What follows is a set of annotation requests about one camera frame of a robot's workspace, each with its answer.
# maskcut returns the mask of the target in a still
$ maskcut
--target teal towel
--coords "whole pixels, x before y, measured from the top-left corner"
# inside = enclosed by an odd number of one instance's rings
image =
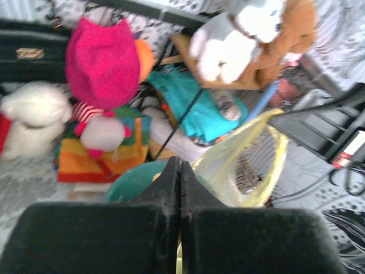
[[[148,80],[161,92],[177,120],[182,117],[200,89],[189,71],[180,72],[179,68],[171,66],[162,72],[151,72]],[[240,126],[248,114],[247,107],[237,97],[234,96],[234,99],[241,110],[241,118],[228,121],[219,113],[208,91],[204,90],[180,127],[186,136],[199,138],[203,142],[219,138]]]

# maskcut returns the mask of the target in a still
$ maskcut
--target red and white striped plush toy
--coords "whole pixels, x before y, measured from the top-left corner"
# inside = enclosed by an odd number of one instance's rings
[[[132,131],[115,117],[113,111],[84,102],[74,105],[73,118],[79,122],[75,134],[93,158],[102,156],[104,152],[116,151],[124,138],[132,135]]]

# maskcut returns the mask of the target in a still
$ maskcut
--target stuffed animal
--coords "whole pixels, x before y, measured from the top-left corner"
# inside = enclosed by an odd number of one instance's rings
[[[201,77],[225,83],[238,79],[280,32],[284,0],[230,0],[228,11],[201,26],[192,36],[189,55],[197,60]]]
[[[6,160],[51,154],[72,115],[62,90],[46,82],[28,83],[3,97],[1,111],[11,120],[2,155]]]
[[[317,11],[312,0],[286,0],[280,35],[262,49],[257,62],[250,62],[239,82],[256,82],[261,88],[278,79],[285,54],[303,54],[316,40]]]
[[[112,111],[82,102],[74,105],[74,119],[79,122],[75,134],[93,158],[102,156],[104,152],[116,151],[124,138],[132,135],[132,131]]]

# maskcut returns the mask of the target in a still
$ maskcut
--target plastic bag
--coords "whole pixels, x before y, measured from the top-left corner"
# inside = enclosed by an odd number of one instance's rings
[[[288,138],[267,123],[281,113],[279,109],[264,112],[192,163],[199,181],[227,206],[262,207],[269,199],[284,166]],[[241,193],[236,182],[242,156],[247,156],[253,170],[262,172],[262,180],[248,194]]]

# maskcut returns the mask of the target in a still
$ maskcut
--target fabric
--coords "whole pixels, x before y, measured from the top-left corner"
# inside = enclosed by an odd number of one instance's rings
[[[11,125],[11,120],[4,116],[3,113],[0,112],[0,156],[4,149],[7,133],[9,132]]]
[[[110,183],[130,168],[144,163],[148,152],[150,117],[142,116],[129,107],[113,111],[132,130],[132,136],[125,138],[118,148],[117,159],[114,152],[106,152],[98,160],[89,157],[74,134],[76,124],[73,124],[55,151],[54,168],[59,182]]]
[[[164,71],[153,71],[149,81],[161,92],[175,118],[179,120],[191,101],[199,92],[199,85],[189,71],[166,66]],[[246,106],[234,97],[241,117],[235,121],[226,120],[212,102],[208,90],[204,90],[181,124],[186,136],[209,142],[238,127],[248,114]]]
[[[104,110],[102,108],[96,108],[89,106],[87,103],[78,102],[74,105],[73,119],[79,123],[87,123],[89,119],[95,115],[102,115]]]
[[[101,27],[81,18],[66,50],[66,78],[79,101],[110,110],[137,93],[140,62],[126,20]]]

